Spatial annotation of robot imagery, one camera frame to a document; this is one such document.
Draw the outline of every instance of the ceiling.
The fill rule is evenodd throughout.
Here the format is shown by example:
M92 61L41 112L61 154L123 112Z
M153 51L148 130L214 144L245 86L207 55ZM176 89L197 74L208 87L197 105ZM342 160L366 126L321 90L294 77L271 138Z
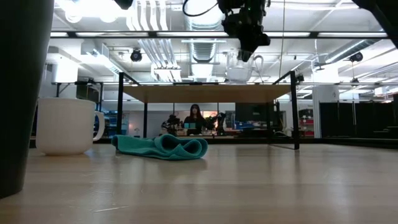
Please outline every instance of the ceiling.
M148 5L147 21L149 23L149 2L146 3ZM181 11L182 0L166 1L166 5L166 21L169 29L174 31L187 30L185 17ZM336 5L339 7L350 7L351 9L321 10L325 9L325 7L334 7ZM272 0L271 7L266 9L267 16L263 20L265 31L366 32L381 30L380 25L370 12L354 8L355 4L351 1L289 0L285 6L284 9L284 2L281 0ZM56 4L52 30L125 31L129 29L127 28L125 17L119 17L111 23L105 23L98 17L83 17L77 23L70 23L65 18L64 9ZM94 41L97 46L101 44L106 45L109 48L110 58L123 70L129 72L133 78L139 82L153 82L154 79L150 75L152 62L146 53L141 50L143 54L140 62L132 62L129 58L132 49L140 47L137 39L95 39ZM264 81L268 80L271 82L295 68L304 60L308 60L316 55L331 53L350 41L343 39L272 39L270 46L258 47L255 55L261 55L264 58L262 76L265 79ZM73 49L76 47L79 48L81 42L82 40L52 39L50 45L63 49L80 60L81 64L85 65L85 69L79 69L79 76L93 77L97 81L113 82L114 75L109 69L102 64L90 61L89 55L82 55L80 50ZM172 39L173 52L177 59L177 64L181 67L182 78L192 75L190 66L192 60L189 55L188 45L182 43L182 39ZM224 42L218 44L214 61L215 65L211 72L213 77L225 77L226 56L223 52L238 48L239 41L235 39L225 39ZM392 49L395 49L395 47L390 40L382 40L361 51L364 55L362 62L351 63L340 61L336 63L340 81L348 82L357 75L371 72L396 62L398 52ZM305 81L312 79L311 69L304 71L303 74ZM395 76L398 76L398 68L373 75L364 80L364 82L377 82ZM260 81L258 73L254 72L250 82Z

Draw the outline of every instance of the shelf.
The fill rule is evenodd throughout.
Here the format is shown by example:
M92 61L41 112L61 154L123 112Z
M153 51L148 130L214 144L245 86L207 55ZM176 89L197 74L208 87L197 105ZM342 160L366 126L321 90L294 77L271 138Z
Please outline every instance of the shelf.
M290 92L290 85L125 86L144 103L267 103Z

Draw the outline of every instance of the black cable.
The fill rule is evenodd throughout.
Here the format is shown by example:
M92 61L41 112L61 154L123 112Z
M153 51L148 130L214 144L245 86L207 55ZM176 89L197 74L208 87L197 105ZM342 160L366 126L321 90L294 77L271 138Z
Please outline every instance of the black cable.
M188 16L188 17L197 17L197 16L202 16L204 14L206 14L207 12L209 12L210 10L212 10L214 7L216 7L218 5L218 2L212 6L211 8L207 9L206 11L199 13L199 14L188 14L185 12L185 6L187 5L189 0L184 0L184 3L182 4L182 12L184 13L184 15Z

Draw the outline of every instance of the person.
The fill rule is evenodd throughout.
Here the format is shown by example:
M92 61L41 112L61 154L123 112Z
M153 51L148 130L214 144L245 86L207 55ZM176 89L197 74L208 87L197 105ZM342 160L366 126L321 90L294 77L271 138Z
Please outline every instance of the person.
M191 106L190 115L187 116L184 120L185 124L192 124L195 123L195 129L188 129L187 134L201 134L202 126L206 126L206 120L200 113L200 108L197 104L193 104Z

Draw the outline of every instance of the teal cloth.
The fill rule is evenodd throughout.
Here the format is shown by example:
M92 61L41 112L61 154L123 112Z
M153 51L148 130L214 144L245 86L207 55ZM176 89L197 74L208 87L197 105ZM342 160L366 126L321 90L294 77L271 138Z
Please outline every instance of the teal cloth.
M171 134L154 139L116 135L112 138L112 145L123 154L171 161L199 159L206 154L208 147L204 139L179 139Z

